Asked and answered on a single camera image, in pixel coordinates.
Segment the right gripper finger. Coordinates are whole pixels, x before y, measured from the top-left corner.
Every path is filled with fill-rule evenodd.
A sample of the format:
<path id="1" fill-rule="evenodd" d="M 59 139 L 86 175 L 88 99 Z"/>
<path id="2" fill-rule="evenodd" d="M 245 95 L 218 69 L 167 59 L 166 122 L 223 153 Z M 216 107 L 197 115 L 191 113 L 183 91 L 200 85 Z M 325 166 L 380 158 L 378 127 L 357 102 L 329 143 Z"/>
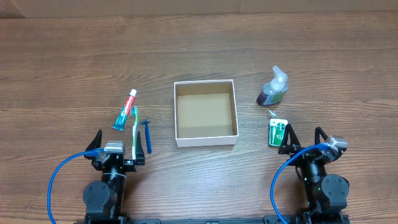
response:
<path id="1" fill-rule="evenodd" d="M 320 144 L 321 143 L 321 139 L 327 140 L 328 136 L 322 130 L 322 128 L 319 126 L 319 127 L 315 128 L 315 135 L 314 135 L 315 144 Z"/>
<path id="2" fill-rule="evenodd" d="M 294 154 L 301 150 L 300 142 L 293 130 L 293 127 L 288 123 L 285 127 L 284 137 L 280 144 L 278 154 Z"/>

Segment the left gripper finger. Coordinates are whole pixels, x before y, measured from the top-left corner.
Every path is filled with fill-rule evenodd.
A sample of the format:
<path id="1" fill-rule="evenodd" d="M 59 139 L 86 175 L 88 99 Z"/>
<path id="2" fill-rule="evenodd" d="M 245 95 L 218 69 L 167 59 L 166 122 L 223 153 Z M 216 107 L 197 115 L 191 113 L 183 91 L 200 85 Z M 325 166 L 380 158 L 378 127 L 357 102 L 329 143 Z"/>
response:
<path id="1" fill-rule="evenodd" d="M 85 152 L 87 152 L 87 156 L 97 155 L 98 151 L 101 149 L 102 135 L 102 130 L 99 129 L 96 136 L 85 150 Z"/>
<path id="2" fill-rule="evenodd" d="M 144 150 L 141 144 L 141 134 L 140 131 L 137 132 L 136 135 L 136 146 L 135 146 L 135 164 L 136 165 L 144 165 L 146 163 Z"/>

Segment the green white packet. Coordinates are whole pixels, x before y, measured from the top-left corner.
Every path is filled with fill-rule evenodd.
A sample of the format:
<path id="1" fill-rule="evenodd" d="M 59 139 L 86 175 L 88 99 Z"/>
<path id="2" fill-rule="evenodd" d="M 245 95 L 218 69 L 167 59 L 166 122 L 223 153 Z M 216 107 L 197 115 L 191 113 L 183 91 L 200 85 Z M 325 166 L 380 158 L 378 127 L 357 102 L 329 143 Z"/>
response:
<path id="1" fill-rule="evenodd" d="M 285 127 L 289 122 L 287 119 L 279 118 L 272 110 L 269 110 L 269 114 L 271 118 L 269 120 L 268 145 L 271 147 L 279 147 L 284 138 Z"/>

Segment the green white toothbrush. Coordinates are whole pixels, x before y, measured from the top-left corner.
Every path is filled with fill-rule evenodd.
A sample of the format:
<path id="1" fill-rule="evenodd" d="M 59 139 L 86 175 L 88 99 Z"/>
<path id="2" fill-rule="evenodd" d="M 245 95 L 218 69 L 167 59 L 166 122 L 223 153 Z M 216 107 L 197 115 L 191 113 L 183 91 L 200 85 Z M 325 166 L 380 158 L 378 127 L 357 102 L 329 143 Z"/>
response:
<path id="1" fill-rule="evenodd" d="M 137 124 L 138 124 L 138 107 L 134 105 L 131 108 L 131 116 L 134 118 L 134 124 L 132 126 L 132 160 L 136 160 L 136 140 L 137 140 Z"/>

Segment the clear soap pump bottle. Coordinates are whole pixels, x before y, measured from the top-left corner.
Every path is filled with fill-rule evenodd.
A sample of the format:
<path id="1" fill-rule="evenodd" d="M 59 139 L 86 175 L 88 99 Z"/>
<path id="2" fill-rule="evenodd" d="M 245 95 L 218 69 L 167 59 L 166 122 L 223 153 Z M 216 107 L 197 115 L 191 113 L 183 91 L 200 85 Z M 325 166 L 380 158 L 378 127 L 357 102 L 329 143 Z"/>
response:
<path id="1" fill-rule="evenodd" d="M 288 76 L 277 65 L 272 68 L 274 78 L 263 85 L 256 103 L 259 106 L 278 104 L 289 89 Z"/>

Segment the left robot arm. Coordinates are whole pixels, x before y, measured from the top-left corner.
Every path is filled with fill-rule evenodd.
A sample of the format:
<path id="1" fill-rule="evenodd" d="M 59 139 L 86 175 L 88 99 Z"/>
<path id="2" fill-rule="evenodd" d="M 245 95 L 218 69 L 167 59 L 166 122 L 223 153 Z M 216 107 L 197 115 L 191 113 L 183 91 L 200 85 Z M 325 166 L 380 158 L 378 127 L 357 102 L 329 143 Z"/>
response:
<path id="1" fill-rule="evenodd" d="M 85 223 L 132 223 L 127 213 L 122 212 L 126 174 L 135 172 L 136 166 L 145 164 L 141 134 L 133 137 L 136 142 L 132 150 L 134 157 L 126 159 L 125 145 L 122 141 L 108 141 L 101 147 L 102 130 L 86 148 L 86 152 L 99 152 L 94 156 L 86 156 L 91 165 L 102 172 L 101 179 L 89 183 L 83 191 L 86 205 Z"/>

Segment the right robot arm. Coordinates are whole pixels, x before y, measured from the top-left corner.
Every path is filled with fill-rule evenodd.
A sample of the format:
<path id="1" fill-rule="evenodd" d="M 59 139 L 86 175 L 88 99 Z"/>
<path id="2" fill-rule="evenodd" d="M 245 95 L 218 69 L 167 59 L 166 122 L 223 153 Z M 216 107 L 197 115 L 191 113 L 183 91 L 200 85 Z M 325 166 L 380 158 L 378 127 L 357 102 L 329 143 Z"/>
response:
<path id="1" fill-rule="evenodd" d="M 271 184 L 271 203 L 281 223 L 349 223 L 342 210 L 347 206 L 349 182 L 336 174 L 327 174 L 325 165 L 338 160 L 348 148 L 345 139 L 328 136 L 322 128 L 315 128 L 314 145 L 302 147 L 288 124 L 279 147 L 279 154 L 290 158 L 278 169 Z M 282 215 L 275 204 L 274 187 L 280 173 L 287 167 L 295 168 L 304 184 L 307 207 L 293 215 Z"/>

